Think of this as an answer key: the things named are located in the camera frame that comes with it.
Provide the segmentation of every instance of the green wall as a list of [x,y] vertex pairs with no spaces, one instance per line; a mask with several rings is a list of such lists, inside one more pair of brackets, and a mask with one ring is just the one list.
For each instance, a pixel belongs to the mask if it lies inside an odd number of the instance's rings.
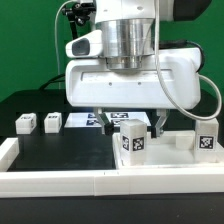
[[[54,19],[63,2],[7,0],[1,3],[0,100],[18,90],[37,89],[57,74]],[[201,44],[206,53],[202,74],[212,78],[224,95],[223,10],[224,1],[213,0],[210,8],[194,22],[162,23],[161,39],[184,38]],[[64,54],[65,42],[70,39],[68,23],[60,17],[59,24],[60,51]]]

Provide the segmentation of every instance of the black and white pattern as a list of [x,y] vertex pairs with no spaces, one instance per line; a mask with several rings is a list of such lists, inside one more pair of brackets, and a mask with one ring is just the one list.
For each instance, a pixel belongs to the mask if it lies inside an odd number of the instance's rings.
[[214,137],[213,136],[200,136],[199,142],[200,149],[214,149]]
[[87,120],[86,126],[98,126],[99,122],[97,120]]
[[112,119],[111,121],[114,123],[115,126],[119,126],[121,121],[127,121],[127,119]]
[[129,151],[129,139],[125,136],[122,137],[122,146],[124,149]]
[[144,138],[133,139],[133,151],[139,151],[144,149]]
[[95,114],[88,114],[88,118],[96,118]]
[[117,118],[117,119],[119,119],[119,118],[129,118],[128,117],[128,113],[111,113],[111,118]]

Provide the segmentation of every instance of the white cube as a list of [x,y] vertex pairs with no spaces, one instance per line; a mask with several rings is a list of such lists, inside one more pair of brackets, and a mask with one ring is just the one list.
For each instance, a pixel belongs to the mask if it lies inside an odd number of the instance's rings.
[[146,160],[147,124],[138,120],[121,122],[121,159],[124,165],[144,164]]
[[37,116],[34,113],[22,114],[16,120],[17,134],[31,134],[33,129],[37,126]]
[[219,123],[216,119],[196,122],[195,160],[216,162]]
[[49,113],[44,120],[45,133],[59,133],[61,125],[61,113]]

